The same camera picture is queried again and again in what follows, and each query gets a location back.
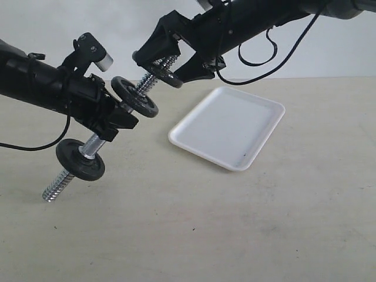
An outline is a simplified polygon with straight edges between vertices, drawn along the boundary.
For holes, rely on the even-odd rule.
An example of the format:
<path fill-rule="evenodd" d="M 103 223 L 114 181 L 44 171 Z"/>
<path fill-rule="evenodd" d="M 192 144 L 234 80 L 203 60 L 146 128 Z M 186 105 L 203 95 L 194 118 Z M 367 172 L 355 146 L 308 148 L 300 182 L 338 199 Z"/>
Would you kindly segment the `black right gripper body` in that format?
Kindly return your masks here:
<path fill-rule="evenodd" d="M 230 10 L 209 10 L 190 19 L 176 10 L 169 13 L 169 32 L 194 50 L 180 69 L 213 69 L 218 56 L 235 48 L 231 14 Z"/>

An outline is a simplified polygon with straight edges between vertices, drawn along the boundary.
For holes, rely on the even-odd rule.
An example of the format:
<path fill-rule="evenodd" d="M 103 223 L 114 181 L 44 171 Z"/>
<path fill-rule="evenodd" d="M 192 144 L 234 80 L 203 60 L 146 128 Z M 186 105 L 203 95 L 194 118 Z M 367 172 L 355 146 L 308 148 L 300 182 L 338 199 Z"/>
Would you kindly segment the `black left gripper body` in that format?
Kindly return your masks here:
<path fill-rule="evenodd" d="M 71 116 L 91 131 L 94 125 L 110 126 L 110 104 L 119 104 L 107 90 L 105 81 L 94 74 L 71 77 L 65 97 L 70 99 Z"/>

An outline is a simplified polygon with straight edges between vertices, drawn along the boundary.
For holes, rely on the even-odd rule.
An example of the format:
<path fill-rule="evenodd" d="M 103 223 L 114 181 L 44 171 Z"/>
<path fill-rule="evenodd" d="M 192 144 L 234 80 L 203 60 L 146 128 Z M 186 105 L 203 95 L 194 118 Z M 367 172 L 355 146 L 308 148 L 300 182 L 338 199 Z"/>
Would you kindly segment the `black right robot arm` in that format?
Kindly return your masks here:
<path fill-rule="evenodd" d="M 133 53 L 136 64 L 158 79 L 179 88 L 182 84 L 213 79 L 225 68 L 228 51 L 291 21 L 313 15 L 352 19 L 374 12 L 375 1 L 199 1 L 204 13 L 189 19 L 177 11 L 161 17 L 145 44 Z M 158 64 L 180 55 L 183 40 L 195 54 L 174 72 Z"/>

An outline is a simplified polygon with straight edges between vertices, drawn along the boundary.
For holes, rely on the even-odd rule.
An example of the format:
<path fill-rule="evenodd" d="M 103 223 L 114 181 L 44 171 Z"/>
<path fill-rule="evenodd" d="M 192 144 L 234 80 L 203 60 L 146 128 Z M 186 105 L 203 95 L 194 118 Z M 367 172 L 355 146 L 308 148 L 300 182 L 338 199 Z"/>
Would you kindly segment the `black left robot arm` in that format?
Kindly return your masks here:
<path fill-rule="evenodd" d="M 43 63 L 36 53 L 1 41 L 1 94 L 72 117 L 102 140 L 111 142 L 119 130 L 134 129 L 139 120 L 96 75 L 77 75 L 67 66 Z"/>

